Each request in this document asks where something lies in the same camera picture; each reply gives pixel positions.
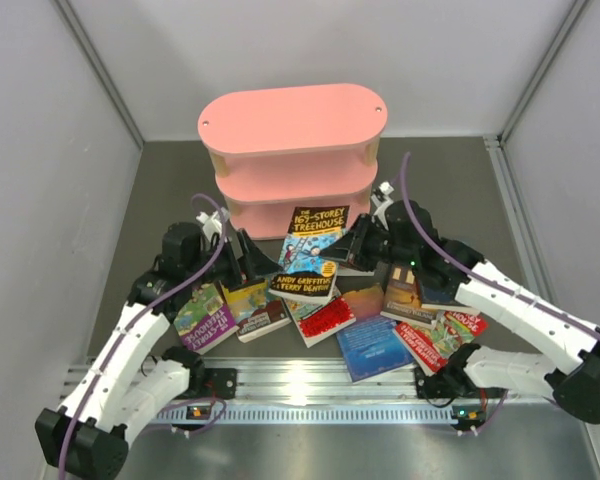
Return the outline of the yellow Brideshead Revisited book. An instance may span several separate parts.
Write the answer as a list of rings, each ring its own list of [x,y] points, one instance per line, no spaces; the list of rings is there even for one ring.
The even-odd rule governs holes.
[[[286,304],[279,296],[269,291],[270,278],[259,283],[229,290],[221,286],[227,305],[238,326],[236,336],[248,343],[272,333],[292,321]]]

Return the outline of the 169-storey treehouse book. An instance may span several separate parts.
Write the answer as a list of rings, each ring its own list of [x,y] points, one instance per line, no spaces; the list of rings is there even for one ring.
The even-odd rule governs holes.
[[[279,256],[282,271],[269,291],[285,300],[326,305],[333,296],[338,264],[322,251],[345,233],[349,206],[296,207]]]

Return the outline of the purple 117-storey treehouse book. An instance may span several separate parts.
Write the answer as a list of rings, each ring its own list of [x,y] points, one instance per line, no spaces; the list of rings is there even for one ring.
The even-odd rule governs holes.
[[[178,312],[174,327],[183,345],[203,355],[238,331],[218,284],[203,284]]]

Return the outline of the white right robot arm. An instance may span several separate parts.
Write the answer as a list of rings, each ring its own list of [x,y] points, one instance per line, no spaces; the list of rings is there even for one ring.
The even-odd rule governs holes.
[[[550,398],[563,411],[600,424],[600,325],[571,315],[508,278],[481,253],[439,236],[417,202],[390,203],[361,214],[322,257],[355,270],[405,266],[423,283],[473,307],[535,348],[524,354],[468,344],[437,378],[458,396],[479,388]]]

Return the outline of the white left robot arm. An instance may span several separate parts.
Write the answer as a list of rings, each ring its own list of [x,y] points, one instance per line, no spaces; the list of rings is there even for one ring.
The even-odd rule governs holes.
[[[168,348],[148,376],[134,378],[195,289],[214,283],[243,287],[281,271],[245,230],[238,230],[237,240],[239,255],[225,226],[209,240],[195,223],[168,227],[160,253],[132,284],[91,368],[57,408],[43,409],[35,421],[43,456],[59,478],[115,478],[139,433],[160,411],[178,397],[202,396],[204,362],[185,347]]]

